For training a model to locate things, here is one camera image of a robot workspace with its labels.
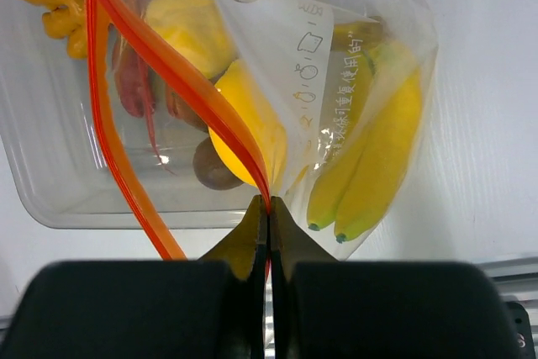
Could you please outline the dark red round fruit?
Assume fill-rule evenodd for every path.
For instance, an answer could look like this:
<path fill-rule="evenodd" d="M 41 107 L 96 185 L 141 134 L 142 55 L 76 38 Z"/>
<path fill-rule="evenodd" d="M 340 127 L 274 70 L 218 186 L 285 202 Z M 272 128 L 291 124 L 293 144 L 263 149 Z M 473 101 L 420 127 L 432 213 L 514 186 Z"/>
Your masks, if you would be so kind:
<path fill-rule="evenodd" d="M 194 152 L 193 170 L 197 179 L 213 190 L 230 190 L 243 184 L 221 161 L 209 137 L 203 140 Z"/>

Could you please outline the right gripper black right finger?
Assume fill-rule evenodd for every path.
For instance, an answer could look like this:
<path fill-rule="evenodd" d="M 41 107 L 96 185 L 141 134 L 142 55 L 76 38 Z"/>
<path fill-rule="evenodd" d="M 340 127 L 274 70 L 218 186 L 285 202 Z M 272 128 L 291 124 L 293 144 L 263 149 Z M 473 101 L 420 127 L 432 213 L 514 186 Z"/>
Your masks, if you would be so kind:
<path fill-rule="evenodd" d="M 459 261 L 339 261 L 280 198 L 268 218 L 279 358 L 526 358 L 530 324 Z"/>

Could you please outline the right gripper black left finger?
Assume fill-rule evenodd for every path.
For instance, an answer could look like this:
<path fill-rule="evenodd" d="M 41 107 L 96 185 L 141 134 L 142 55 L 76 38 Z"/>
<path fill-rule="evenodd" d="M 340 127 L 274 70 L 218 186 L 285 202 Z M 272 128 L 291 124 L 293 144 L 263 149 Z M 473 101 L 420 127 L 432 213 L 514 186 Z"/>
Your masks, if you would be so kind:
<path fill-rule="evenodd" d="M 4 358 L 262 358 L 267 215 L 190 261 L 58 261 L 30 282 Z"/>

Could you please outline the yellow lemon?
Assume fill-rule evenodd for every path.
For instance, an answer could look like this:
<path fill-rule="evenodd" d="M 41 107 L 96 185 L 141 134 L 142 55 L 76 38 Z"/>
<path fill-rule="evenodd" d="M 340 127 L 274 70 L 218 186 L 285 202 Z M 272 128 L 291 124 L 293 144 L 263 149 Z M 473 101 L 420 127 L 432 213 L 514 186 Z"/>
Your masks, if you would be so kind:
<path fill-rule="evenodd" d="M 287 163 L 287 133 L 246 62 L 237 59 L 214 84 L 219 108 L 233 110 L 251 133 L 266 166 L 268 185 L 282 186 Z"/>

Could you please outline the yellow banana bunch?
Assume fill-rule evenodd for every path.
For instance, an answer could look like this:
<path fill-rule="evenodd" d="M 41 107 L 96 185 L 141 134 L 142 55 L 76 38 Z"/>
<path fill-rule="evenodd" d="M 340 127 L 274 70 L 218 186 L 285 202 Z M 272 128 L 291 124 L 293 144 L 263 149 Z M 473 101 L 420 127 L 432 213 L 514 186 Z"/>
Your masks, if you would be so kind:
<path fill-rule="evenodd" d="M 332 227 L 337 243 L 373 230 L 408 170 L 423 110 L 421 69 L 382 20 L 337 24 L 332 48 L 345 53 L 335 90 L 331 145 L 309 195 L 309 230 Z"/>

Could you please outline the clear zip bag orange zipper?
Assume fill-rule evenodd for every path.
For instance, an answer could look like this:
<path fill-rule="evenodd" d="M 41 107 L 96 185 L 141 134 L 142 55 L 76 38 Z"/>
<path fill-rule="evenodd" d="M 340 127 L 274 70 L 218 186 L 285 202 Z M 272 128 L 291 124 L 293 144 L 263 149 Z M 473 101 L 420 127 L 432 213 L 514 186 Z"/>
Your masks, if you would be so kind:
<path fill-rule="evenodd" d="M 221 161 L 242 185 L 256 188 L 254 196 L 263 199 L 266 209 L 272 198 L 280 198 L 301 230 L 333 257 L 345 260 L 377 226 L 355 240 L 339 244 L 332 227 L 312 231 L 306 222 L 309 195 L 331 145 L 330 115 L 334 111 L 335 90 L 345 57 L 344 52 L 332 48 L 334 28 L 337 24 L 379 17 L 384 31 L 408 46 L 419 63 L 423 110 L 408 170 L 397 196 L 412 169 L 422 136 L 438 48 L 433 17 L 426 1 L 214 1 L 235 45 L 235 60 L 246 62 L 286 130 L 287 163 L 282 186 L 275 190 L 268 185 L 261 153 L 238 115 L 216 106 L 214 84 L 226 70 L 212 79 L 206 78 L 146 23 L 136 0 L 84 0 L 92 117 L 114 181 L 159 256 L 182 259 L 184 252 L 132 167 L 114 122 L 110 79 L 106 72 L 111 32 L 123 36 L 150 72 L 197 113 L 208 126 L 208 137 Z"/>

